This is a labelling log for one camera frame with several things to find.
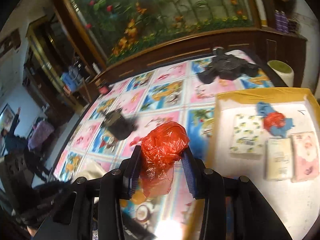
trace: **purple package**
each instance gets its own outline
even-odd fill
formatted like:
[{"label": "purple package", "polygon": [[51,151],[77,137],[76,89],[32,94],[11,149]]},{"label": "purple package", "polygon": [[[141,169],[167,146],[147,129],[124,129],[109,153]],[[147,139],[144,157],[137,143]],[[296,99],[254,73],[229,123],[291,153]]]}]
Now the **purple package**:
[{"label": "purple package", "polygon": [[275,17],[276,17],[277,30],[282,32],[281,15],[280,15],[279,11],[277,11],[277,10],[276,10],[276,13],[275,13]]},{"label": "purple package", "polygon": [[288,19],[287,16],[285,15],[285,13],[282,11],[280,14],[280,19],[281,19],[281,25],[282,25],[282,31],[284,33],[288,33]]}]

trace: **floral mural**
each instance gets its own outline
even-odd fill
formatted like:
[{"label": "floral mural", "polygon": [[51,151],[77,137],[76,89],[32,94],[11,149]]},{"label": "floral mural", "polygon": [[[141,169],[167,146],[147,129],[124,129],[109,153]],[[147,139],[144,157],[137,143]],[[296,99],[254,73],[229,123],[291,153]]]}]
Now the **floral mural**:
[{"label": "floral mural", "polygon": [[246,0],[71,0],[113,64],[193,33],[251,26]]}]

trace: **picture frame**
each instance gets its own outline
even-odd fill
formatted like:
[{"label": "picture frame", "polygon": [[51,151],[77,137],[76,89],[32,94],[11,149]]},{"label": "picture frame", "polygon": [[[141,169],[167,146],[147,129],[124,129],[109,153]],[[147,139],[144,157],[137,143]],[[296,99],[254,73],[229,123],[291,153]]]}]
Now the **picture frame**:
[{"label": "picture frame", "polygon": [[[12,125],[15,115],[16,115],[15,112],[12,110],[9,104],[6,104],[0,113],[0,131],[3,128],[10,130],[10,127]],[[0,156],[3,156],[4,150],[5,150],[4,139],[0,136]]]}]

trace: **patterned tablecloth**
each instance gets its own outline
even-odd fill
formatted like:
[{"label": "patterned tablecloth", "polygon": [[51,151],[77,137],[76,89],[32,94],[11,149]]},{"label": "patterned tablecloth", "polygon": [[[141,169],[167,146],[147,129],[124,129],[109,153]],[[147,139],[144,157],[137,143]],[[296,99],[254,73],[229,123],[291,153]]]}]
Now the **patterned tablecloth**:
[{"label": "patterned tablecloth", "polygon": [[[244,52],[229,52],[254,63]],[[193,155],[205,160],[208,140],[211,137],[215,95],[233,90],[273,87],[269,78],[260,70],[255,78],[243,75],[234,81],[216,78],[209,85],[201,83],[196,73],[202,72],[211,57],[169,65],[114,84],[112,91],[100,96],[88,110],[55,168],[59,180],[69,180],[75,172],[86,167],[93,159],[108,172],[118,168],[129,158],[135,145],[140,144],[158,125],[175,121],[186,128]],[[100,110],[123,108],[124,116],[136,115],[138,129],[126,140],[117,141],[101,128]],[[169,194],[154,199],[144,198],[138,189],[138,201],[121,201],[123,211],[139,221],[159,239],[182,239],[193,212],[195,200],[189,193],[181,162],[176,162],[174,180]]]}]

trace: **purple cloth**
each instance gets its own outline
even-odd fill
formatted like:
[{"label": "purple cloth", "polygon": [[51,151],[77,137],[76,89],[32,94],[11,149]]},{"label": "purple cloth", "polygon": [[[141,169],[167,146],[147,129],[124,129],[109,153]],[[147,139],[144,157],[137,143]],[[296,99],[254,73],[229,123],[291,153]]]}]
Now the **purple cloth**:
[{"label": "purple cloth", "polygon": [[47,121],[40,121],[28,142],[29,150],[33,150],[42,145],[42,143],[52,134],[54,128]]}]

